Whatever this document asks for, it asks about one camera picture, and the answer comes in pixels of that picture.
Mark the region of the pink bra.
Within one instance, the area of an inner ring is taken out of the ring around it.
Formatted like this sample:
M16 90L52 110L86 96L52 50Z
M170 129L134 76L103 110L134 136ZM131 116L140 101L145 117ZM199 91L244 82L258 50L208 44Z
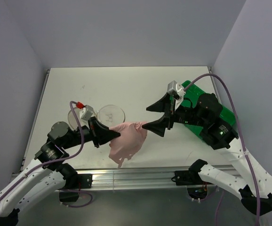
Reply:
M120 133L120 137L113 139L110 146L109 158L120 168L125 159L130 160L142 147L147 137L147 130L143 129L146 121L124 122L109 130Z

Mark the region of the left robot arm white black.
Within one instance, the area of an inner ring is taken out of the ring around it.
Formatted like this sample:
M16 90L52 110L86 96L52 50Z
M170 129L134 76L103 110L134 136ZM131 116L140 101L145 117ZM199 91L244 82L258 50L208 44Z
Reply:
M29 165L0 191L0 226L15 226L19 212L55 190L79 186L77 171L66 163L71 159L66 149L82 148L87 142L99 147L120 137L119 132L110 130L95 117L88 122L89 127L82 126L76 130L64 121L52 126L46 143Z

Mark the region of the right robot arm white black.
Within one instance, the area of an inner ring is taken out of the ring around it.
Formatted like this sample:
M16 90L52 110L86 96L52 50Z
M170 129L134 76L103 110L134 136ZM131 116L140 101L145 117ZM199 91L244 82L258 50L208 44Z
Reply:
M215 94L201 94L195 106L176 107L175 103L176 99L166 94L147 107L147 111L160 112L163 116L142 127L163 137L165 130L171 129L174 123L200 126L202 140L228 160L240 176L232 176L198 159L188 170L175 171L172 181L178 186L208 182L238 197L253 214L264 215L272 211L272 176L249 151L242 150L238 133L220 118L223 106Z

